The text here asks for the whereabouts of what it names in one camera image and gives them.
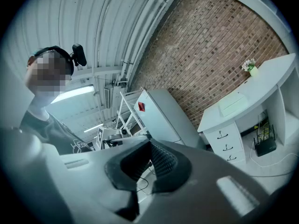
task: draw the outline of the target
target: fluorescent light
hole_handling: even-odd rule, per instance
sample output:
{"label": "fluorescent light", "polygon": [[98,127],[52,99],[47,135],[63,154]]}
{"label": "fluorescent light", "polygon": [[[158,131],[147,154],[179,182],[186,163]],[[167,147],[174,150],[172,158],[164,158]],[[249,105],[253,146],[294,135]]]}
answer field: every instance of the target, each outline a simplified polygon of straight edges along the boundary
{"label": "fluorescent light", "polygon": [[93,85],[81,87],[81,88],[78,88],[78,89],[75,89],[75,90],[72,90],[72,91],[67,91],[65,93],[62,93],[62,94],[58,95],[57,98],[54,99],[51,104],[53,104],[57,101],[63,100],[63,99],[67,99],[67,98],[70,98],[70,97],[74,97],[74,96],[77,96],[77,95],[82,95],[82,94],[85,94],[85,93],[88,93],[88,92],[93,92],[93,91],[94,91]]}
{"label": "fluorescent light", "polygon": [[97,128],[97,127],[100,127],[100,126],[102,126],[102,125],[104,125],[104,124],[100,124],[100,125],[97,125],[97,126],[95,126],[95,127],[92,127],[92,128],[90,128],[90,129],[85,130],[84,132],[86,133],[86,132],[91,131],[91,130],[93,130],[93,129]]}

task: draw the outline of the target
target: black router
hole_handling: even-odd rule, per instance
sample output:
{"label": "black router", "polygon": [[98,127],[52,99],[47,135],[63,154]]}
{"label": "black router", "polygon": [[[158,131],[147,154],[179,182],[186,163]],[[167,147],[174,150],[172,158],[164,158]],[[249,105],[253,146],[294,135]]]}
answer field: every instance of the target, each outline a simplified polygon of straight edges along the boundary
{"label": "black router", "polygon": [[265,130],[263,131],[263,138],[260,137],[261,134],[256,133],[256,139],[253,138],[254,140],[254,146],[256,149],[256,155],[258,157],[263,156],[265,154],[271,153],[276,149],[276,143],[275,143],[275,131],[274,127],[272,125],[272,131],[273,131],[273,137],[270,137],[271,129],[269,127],[269,135],[268,138],[265,139]]}

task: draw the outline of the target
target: light fixture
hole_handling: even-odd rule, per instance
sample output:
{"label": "light fixture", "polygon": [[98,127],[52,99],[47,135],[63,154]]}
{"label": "light fixture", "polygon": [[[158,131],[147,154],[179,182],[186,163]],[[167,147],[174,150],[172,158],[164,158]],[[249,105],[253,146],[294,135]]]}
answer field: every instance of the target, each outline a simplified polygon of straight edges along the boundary
{"label": "light fixture", "polygon": [[93,91],[94,91],[93,85],[88,85],[88,86],[84,86],[84,87],[81,87],[81,88],[78,88],[78,89],[75,89],[75,90],[67,91],[65,93],[62,93],[62,94],[58,95],[56,97],[56,99],[54,99],[52,101],[51,104],[56,103],[57,101],[60,101],[60,100],[63,100],[63,99],[67,99],[67,98],[70,98],[70,97],[74,97],[74,96],[77,96],[77,95],[82,95],[82,94],[93,92]]}
{"label": "light fixture", "polygon": [[102,126],[102,125],[104,125],[104,124],[100,124],[100,125],[97,125],[97,126],[95,126],[95,127],[92,127],[92,128],[90,128],[90,129],[85,130],[84,132],[86,133],[86,132],[91,131],[91,130],[93,130],[93,129],[97,128],[97,127],[100,127],[100,126]]}

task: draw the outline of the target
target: dark t-shirt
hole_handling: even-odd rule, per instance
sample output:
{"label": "dark t-shirt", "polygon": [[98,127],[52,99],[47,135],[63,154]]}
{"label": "dark t-shirt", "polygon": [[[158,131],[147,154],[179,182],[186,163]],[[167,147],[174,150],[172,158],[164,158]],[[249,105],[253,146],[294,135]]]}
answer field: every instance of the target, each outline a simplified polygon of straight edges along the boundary
{"label": "dark t-shirt", "polygon": [[60,155],[92,151],[92,148],[51,114],[47,121],[42,121],[26,112],[20,129],[36,135],[42,143],[54,145]]}

